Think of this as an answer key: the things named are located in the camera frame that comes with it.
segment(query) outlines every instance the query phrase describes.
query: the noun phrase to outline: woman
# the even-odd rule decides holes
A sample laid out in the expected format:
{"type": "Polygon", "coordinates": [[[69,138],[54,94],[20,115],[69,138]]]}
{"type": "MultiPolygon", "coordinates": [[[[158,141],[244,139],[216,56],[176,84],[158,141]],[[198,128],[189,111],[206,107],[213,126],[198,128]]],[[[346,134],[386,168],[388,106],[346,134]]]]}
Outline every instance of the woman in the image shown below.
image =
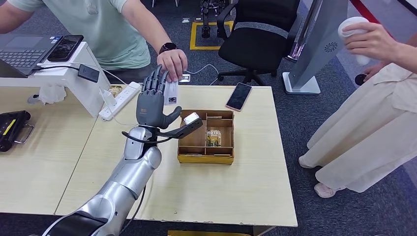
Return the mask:
{"type": "Polygon", "coordinates": [[[345,188],[363,192],[417,156],[417,34],[407,45],[374,23],[343,31],[357,29],[368,33],[348,37],[347,49],[385,62],[367,70],[368,81],[323,123],[298,160],[305,168],[323,167],[314,187],[322,198],[345,188]]]}

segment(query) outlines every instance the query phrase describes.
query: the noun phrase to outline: smartphone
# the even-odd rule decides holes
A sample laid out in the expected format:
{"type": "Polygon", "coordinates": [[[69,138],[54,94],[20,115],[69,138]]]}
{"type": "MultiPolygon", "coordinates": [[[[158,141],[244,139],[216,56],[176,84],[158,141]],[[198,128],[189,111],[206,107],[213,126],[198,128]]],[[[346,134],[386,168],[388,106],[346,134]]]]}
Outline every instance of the smartphone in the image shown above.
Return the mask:
{"type": "Polygon", "coordinates": [[[69,61],[83,39],[82,35],[64,36],[49,54],[48,61],[69,61]]]}
{"type": "Polygon", "coordinates": [[[237,112],[240,112],[252,90],[252,87],[246,84],[238,83],[229,101],[226,103],[226,107],[237,112]]]}

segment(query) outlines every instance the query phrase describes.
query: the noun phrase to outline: white power strip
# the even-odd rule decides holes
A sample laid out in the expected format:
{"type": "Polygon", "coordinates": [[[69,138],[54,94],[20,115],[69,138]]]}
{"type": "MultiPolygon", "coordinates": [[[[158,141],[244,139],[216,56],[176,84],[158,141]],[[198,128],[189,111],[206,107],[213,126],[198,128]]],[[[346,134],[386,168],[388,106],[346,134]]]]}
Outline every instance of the white power strip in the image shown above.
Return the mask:
{"type": "Polygon", "coordinates": [[[99,115],[103,120],[111,120],[140,90],[140,84],[131,82],[115,97],[116,104],[110,107],[106,106],[99,115]]]}

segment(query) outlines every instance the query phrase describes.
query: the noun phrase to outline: laptop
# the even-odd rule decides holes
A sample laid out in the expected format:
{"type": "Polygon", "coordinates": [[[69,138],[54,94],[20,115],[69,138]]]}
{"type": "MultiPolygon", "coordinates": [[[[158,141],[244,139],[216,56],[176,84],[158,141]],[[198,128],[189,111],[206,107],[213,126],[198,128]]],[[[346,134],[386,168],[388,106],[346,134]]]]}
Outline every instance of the laptop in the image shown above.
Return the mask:
{"type": "Polygon", "coordinates": [[[0,78],[27,78],[60,39],[56,35],[0,34],[0,78]]]}

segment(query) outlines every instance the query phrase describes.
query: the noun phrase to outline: black office chair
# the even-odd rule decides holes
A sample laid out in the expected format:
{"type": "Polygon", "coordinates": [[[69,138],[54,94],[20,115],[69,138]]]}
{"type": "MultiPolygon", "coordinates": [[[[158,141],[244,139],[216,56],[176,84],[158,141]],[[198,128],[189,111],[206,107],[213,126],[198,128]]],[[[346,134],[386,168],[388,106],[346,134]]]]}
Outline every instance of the black office chair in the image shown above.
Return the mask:
{"type": "Polygon", "coordinates": [[[218,80],[222,81],[224,76],[245,76],[243,83],[254,80],[264,86],[258,75],[271,73],[276,76],[282,58],[291,52],[301,24],[301,17],[297,14],[298,4],[299,0],[239,0],[227,6],[217,17],[217,33],[224,39],[219,56],[246,70],[221,72],[218,80]],[[224,21],[233,8],[236,8],[236,18],[227,37],[224,21]],[[262,29],[235,29],[240,22],[276,26],[288,32],[288,36],[285,38],[262,29]]]}

